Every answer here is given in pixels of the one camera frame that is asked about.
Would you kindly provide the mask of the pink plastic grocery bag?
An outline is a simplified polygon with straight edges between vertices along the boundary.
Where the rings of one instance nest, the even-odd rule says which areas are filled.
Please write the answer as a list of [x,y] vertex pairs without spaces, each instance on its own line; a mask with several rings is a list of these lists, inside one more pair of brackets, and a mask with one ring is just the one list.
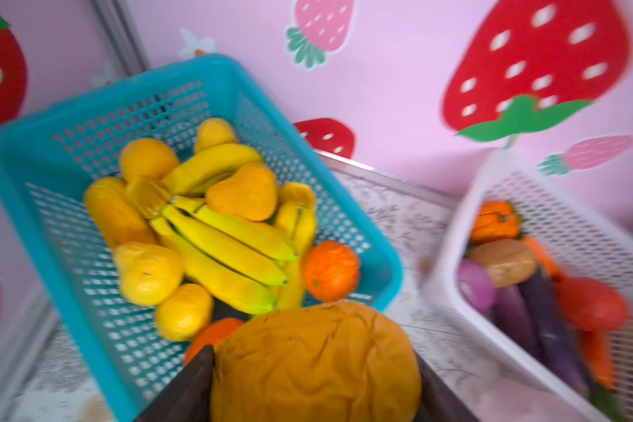
[[583,416],[557,395],[536,390],[508,378],[483,396],[475,410],[481,421],[584,421]]

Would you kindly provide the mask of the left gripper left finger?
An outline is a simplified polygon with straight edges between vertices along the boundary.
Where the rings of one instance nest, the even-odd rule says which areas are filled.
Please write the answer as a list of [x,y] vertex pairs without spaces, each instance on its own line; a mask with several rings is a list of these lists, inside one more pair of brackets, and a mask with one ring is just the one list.
[[209,421],[215,364],[214,348],[204,346],[134,422]]

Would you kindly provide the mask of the large orange fruit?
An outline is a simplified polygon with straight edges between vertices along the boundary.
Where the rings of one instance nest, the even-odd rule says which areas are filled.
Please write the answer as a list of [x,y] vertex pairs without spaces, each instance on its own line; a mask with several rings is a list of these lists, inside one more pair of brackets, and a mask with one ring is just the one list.
[[258,316],[216,348],[213,421],[411,421],[418,360],[400,325],[358,302]]

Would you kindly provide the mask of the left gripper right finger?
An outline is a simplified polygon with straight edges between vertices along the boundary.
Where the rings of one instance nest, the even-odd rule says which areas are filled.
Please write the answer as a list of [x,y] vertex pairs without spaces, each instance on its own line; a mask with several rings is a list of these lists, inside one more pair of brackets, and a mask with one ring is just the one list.
[[476,415],[417,354],[422,392],[413,422],[478,422]]

